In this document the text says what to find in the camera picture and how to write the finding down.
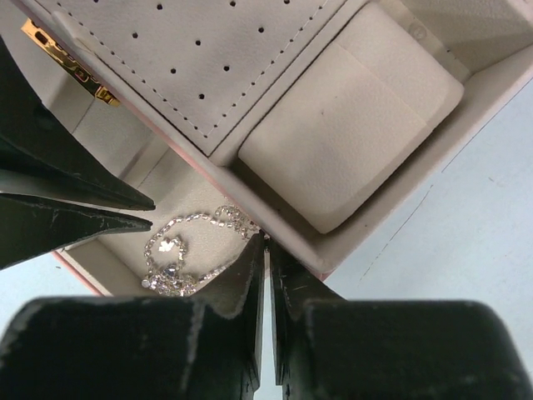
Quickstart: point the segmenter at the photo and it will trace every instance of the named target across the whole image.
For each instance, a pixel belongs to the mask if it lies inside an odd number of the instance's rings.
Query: jewelry box compartment
[[[101,235],[56,252],[93,291],[155,295],[142,287],[148,259],[154,269],[177,268],[180,277],[194,278],[220,271],[237,259],[247,241],[223,223],[227,215],[215,216],[228,200],[125,107],[93,102],[73,136],[110,172],[157,205],[150,212],[127,212],[153,222],[150,232]],[[163,232],[170,221],[172,227]],[[146,249],[151,239],[154,243]],[[187,249],[181,257],[179,246],[173,246],[177,240]]]

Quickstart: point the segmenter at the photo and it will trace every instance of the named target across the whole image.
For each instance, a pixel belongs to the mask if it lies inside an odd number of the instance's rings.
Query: gold latch
[[[112,106],[120,104],[116,97],[31,19],[28,19],[21,29],[95,98]]]

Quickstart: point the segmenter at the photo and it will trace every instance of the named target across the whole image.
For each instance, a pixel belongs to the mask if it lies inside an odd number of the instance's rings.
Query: metal hardware
[[[21,29],[95,98],[115,107],[120,105],[109,90],[31,19],[28,19]]]

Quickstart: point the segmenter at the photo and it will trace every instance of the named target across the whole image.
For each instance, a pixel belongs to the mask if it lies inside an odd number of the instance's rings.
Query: rhinestone bracelet
[[[227,215],[226,221],[221,221],[222,214]],[[242,240],[249,240],[253,233],[259,232],[259,227],[248,218],[248,216],[234,205],[220,206],[212,216],[204,212],[187,215],[185,217],[174,217],[167,225],[157,231],[144,247],[144,257],[148,266],[148,274],[144,276],[141,285],[168,297],[190,296],[198,290],[200,285],[211,281],[220,275],[226,268],[233,264],[233,261],[212,269],[210,272],[196,277],[190,273],[183,273],[185,267],[185,256],[187,246],[179,235],[173,238],[165,237],[172,227],[178,223],[189,223],[194,221],[206,221],[217,228],[230,228],[242,236]],[[161,240],[158,248],[159,252],[167,253],[177,250],[177,261],[164,266],[155,264],[152,257],[152,247]]]

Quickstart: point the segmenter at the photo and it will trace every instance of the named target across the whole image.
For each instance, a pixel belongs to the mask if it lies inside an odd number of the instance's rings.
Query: hole
[[[36,31],[35,32],[35,38],[41,42],[42,44],[47,44],[48,43],[48,39],[46,38],[46,36],[44,36],[42,33],[40,33],[39,31]]]

